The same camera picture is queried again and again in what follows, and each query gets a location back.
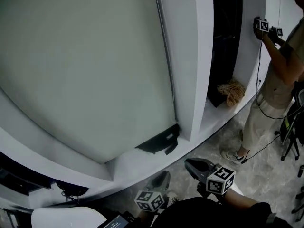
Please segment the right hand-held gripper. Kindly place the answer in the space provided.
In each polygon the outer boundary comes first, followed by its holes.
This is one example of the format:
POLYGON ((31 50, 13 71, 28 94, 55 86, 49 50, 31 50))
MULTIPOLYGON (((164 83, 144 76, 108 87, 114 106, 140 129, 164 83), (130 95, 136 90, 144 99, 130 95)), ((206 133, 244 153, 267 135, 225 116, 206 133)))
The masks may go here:
POLYGON ((224 195, 234 183, 236 172, 227 166, 200 158, 188 158, 184 165, 192 178, 199 181, 200 195, 224 195))

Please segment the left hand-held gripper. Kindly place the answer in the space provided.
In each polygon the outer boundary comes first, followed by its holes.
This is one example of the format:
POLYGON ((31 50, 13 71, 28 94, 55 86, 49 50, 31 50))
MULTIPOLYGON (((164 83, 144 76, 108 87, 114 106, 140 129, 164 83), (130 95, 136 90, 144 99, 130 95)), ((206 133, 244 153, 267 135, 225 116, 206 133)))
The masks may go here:
POLYGON ((171 181, 171 174, 162 171, 159 175, 150 179, 143 190, 139 190, 134 202, 140 210, 158 212, 165 209, 169 202, 167 191, 171 181))

